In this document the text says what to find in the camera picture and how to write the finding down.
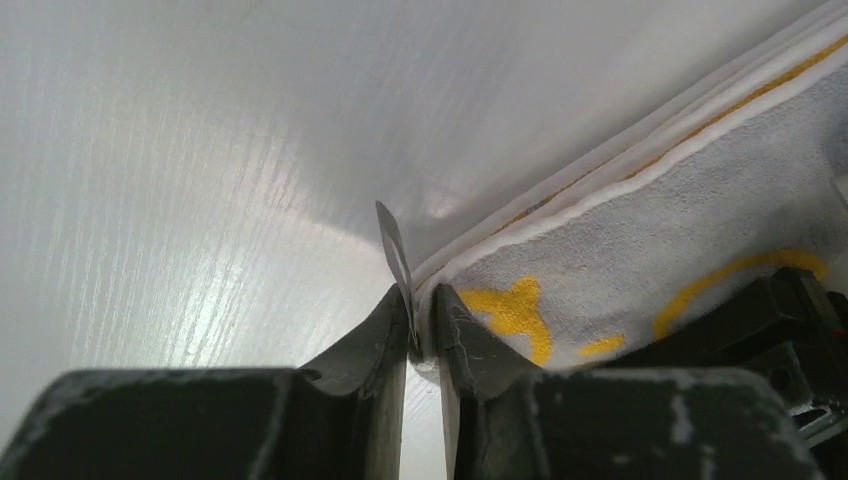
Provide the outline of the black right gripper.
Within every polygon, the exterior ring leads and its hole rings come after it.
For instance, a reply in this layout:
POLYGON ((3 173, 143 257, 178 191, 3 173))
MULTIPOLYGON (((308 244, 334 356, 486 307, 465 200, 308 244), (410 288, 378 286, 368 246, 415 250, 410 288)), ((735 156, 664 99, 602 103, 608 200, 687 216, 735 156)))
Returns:
POLYGON ((829 479, 847 476, 847 298, 783 267, 612 367, 738 367, 765 378, 829 479))

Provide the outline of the yellow grey patterned towel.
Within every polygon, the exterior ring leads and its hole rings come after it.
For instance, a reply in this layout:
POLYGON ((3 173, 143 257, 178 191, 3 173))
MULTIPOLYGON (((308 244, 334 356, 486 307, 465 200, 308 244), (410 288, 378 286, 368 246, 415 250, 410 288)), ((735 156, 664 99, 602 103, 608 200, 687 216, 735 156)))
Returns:
POLYGON ((780 267, 847 281, 847 5, 829 1, 423 262, 412 364, 436 366, 438 285, 546 368, 681 329, 780 267))

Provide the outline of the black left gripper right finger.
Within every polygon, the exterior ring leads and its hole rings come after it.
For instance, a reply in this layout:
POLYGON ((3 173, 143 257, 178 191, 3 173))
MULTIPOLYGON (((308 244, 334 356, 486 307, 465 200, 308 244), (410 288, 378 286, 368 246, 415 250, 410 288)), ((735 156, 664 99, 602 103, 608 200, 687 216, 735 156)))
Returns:
POLYGON ((819 479, 782 400, 738 368, 542 369, 433 294, 452 479, 819 479))

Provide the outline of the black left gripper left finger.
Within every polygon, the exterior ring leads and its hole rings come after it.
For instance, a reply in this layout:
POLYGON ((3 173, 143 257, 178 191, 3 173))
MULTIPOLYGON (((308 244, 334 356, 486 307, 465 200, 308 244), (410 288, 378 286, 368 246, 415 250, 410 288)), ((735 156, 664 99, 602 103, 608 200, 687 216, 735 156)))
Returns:
POLYGON ((5 479, 395 479, 408 319, 390 288, 301 367, 77 370, 1 457, 5 479))

